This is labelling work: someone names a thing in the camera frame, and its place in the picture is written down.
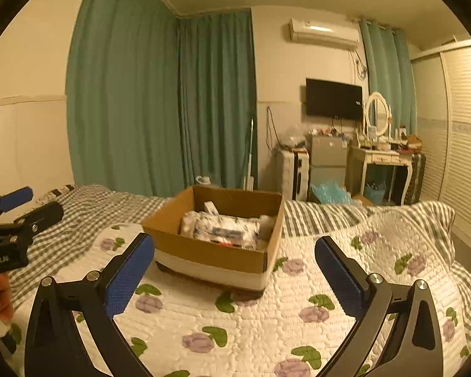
wardrobe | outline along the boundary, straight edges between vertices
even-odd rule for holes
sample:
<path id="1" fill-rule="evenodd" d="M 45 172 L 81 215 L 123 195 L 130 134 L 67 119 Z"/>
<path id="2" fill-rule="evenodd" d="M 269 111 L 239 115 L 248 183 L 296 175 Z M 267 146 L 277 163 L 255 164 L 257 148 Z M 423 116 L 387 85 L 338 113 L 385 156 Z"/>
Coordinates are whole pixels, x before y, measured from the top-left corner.
<path id="1" fill-rule="evenodd" d="M 471 248 L 471 40 L 424 51 L 411 62 L 417 136 L 427 157 L 420 199 L 452 206 L 452 232 Z"/>

curtain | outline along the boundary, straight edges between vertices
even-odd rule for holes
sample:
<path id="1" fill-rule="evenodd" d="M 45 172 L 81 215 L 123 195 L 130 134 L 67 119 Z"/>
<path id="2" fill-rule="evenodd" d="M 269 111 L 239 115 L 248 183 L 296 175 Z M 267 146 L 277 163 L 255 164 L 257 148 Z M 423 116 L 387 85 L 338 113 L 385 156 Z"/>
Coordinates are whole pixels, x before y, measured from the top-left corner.
<path id="1" fill-rule="evenodd" d="M 184 174 L 241 187 L 250 123 L 256 155 L 256 80 L 249 10 L 179 20 L 179 102 Z M 257 160 L 252 176 L 257 182 Z"/>
<path id="2" fill-rule="evenodd" d="M 376 22 L 360 22 L 368 62 L 370 93 L 380 92 L 391 106 L 392 132 L 405 124 L 415 134 L 415 86 L 406 37 L 401 30 L 380 28 Z"/>
<path id="3" fill-rule="evenodd" d="M 158 196 L 184 188 L 177 27 L 160 0 L 83 0 L 66 80 L 77 184 Z"/>

tv screen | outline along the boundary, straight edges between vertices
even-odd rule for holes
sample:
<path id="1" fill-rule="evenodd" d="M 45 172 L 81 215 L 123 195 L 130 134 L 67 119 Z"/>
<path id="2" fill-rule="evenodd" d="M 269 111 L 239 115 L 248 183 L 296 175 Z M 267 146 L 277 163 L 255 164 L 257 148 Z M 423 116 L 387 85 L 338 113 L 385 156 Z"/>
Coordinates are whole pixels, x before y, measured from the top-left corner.
<path id="1" fill-rule="evenodd" d="M 347 83 L 307 79 L 305 113 L 335 119 L 363 119 L 363 89 Z"/>

metal screw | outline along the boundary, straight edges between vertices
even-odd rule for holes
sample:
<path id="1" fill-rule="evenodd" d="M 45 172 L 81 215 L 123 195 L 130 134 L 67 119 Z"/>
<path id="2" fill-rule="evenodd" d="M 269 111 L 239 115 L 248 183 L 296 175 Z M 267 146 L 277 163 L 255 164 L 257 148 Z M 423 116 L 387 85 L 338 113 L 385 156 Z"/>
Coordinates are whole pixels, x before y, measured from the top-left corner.
<path id="1" fill-rule="evenodd" d="M 47 276 L 46 278 L 42 279 L 41 285 L 43 287 L 48 287 L 52 283 L 52 278 Z"/>
<path id="2" fill-rule="evenodd" d="M 382 277 L 382 275 L 378 274 L 378 273 L 372 273 L 370 274 L 370 280 L 373 282 L 373 283 L 382 283 L 382 281 L 384 280 L 384 278 Z"/>
<path id="3" fill-rule="evenodd" d="M 97 281 L 99 279 L 99 272 L 98 271 L 90 271 L 87 275 L 86 278 L 88 281 Z"/>
<path id="4" fill-rule="evenodd" d="M 423 281 L 422 279 L 418 279 L 417 286 L 419 289 L 422 289 L 424 291 L 425 289 L 427 289 L 427 282 Z"/>

white wall-mounted air conditioner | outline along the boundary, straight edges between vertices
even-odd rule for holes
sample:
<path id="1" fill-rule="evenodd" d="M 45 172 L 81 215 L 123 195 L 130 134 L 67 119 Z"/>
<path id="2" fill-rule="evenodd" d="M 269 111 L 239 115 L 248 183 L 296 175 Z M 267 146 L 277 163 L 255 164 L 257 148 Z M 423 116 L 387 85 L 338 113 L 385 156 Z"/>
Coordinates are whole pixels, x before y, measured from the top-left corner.
<path id="1" fill-rule="evenodd" d="M 290 34 L 293 42 L 333 45 L 355 50 L 360 43 L 360 33 L 347 25 L 328 24 L 320 21 L 290 20 Z"/>

